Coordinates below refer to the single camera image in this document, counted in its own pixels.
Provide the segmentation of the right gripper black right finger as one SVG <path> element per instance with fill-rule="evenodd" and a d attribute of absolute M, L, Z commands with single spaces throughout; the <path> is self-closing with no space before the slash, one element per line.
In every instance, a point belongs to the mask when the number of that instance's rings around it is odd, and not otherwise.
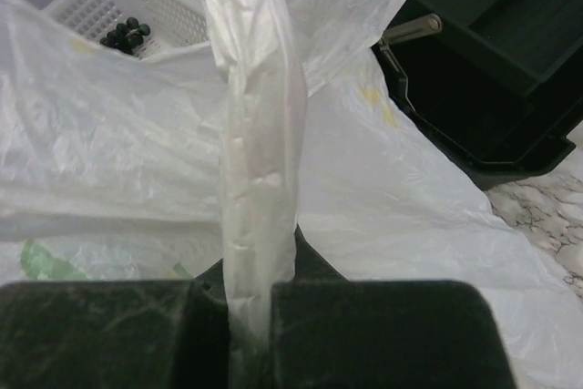
<path fill-rule="evenodd" d="M 295 235 L 296 276 L 271 291 L 276 388 L 514 388 L 495 318 L 457 281 L 345 279 Z"/>

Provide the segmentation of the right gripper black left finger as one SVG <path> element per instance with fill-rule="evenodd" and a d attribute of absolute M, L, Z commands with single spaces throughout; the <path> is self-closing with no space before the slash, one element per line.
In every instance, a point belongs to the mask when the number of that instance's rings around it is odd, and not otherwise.
<path fill-rule="evenodd" d="M 222 268 L 186 280 L 1 288 L 4 388 L 225 388 Z"/>

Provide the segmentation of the black fake grape bunch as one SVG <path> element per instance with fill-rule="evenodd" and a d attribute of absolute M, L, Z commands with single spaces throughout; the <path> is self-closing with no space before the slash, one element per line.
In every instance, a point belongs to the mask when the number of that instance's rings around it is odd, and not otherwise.
<path fill-rule="evenodd" d="M 150 34 L 151 28 L 148 24 L 141 23 L 136 17 L 130 16 L 124 22 L 117 23 L 114 29 L 101 37 L 99 44 L 133 56 L 135 50 L 144 45 L 145 38 Z"/>

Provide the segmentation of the white plastic bag lemon print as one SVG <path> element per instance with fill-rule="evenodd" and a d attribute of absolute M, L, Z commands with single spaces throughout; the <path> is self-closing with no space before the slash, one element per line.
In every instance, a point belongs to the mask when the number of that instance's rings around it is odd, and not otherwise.
<path fill-rule="evenodd" d="M 564 269 L 391 103 L 369 48 L 405 0 L 201 0 L 209 39 L 146 60 L 1 0 L 1 280 L 226 262 L 245 365 L 292 231 L 351 280 L 468 282 L 521 386 L 582 385 Z"/>

